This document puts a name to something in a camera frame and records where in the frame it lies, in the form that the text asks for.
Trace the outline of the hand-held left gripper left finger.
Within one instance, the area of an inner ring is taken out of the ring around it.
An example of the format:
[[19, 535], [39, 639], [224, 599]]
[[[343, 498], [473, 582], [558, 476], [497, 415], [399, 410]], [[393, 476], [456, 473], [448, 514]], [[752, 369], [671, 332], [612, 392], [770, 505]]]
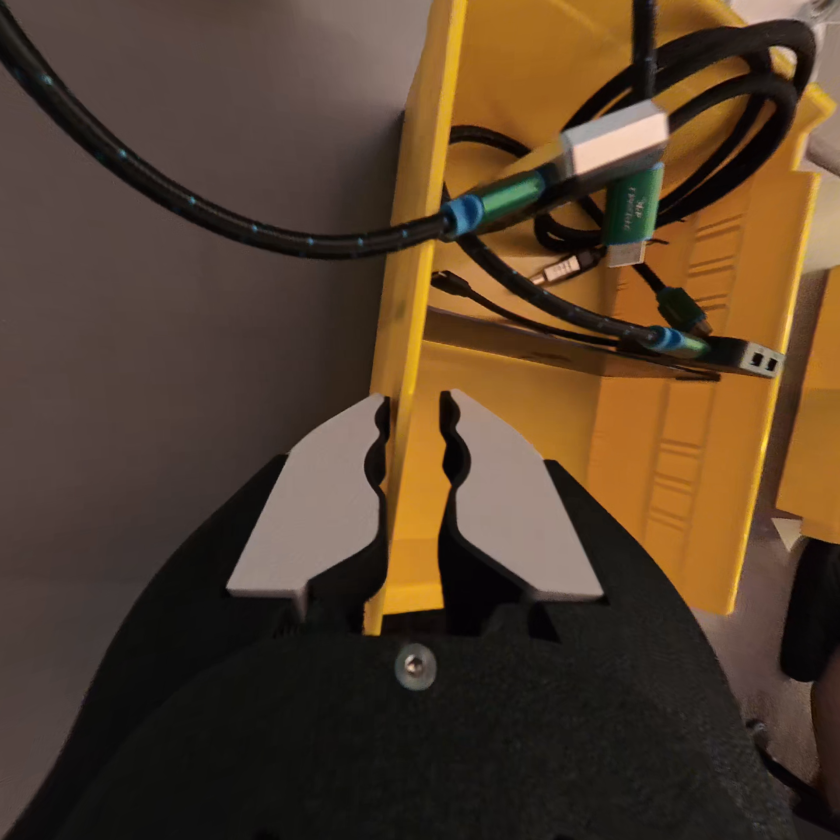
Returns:
[[382, 588], [390, 408], [388, 397], [369, 395], [292, 448], [227, 581], [229, 594], [367, 602]]

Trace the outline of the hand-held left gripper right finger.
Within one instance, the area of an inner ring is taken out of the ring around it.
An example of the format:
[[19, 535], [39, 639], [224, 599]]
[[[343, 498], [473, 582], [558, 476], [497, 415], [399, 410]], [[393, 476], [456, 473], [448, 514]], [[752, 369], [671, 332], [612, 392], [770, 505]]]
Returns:
[[440, 395], [446, 527], [536, 602], [596, 602], [604, 591], [547, 464], [514, 427], [465, 392]]

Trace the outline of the dark grey port hub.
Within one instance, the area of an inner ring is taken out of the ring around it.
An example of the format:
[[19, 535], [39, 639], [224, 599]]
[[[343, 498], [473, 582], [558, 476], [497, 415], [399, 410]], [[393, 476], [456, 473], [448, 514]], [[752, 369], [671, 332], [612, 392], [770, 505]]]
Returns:
[[699, 363], [709, 370], [771, 381], [784, 369], [786, 356], [783, 352], [756, 342], [713, 335], [707, 339], [707, 347]]

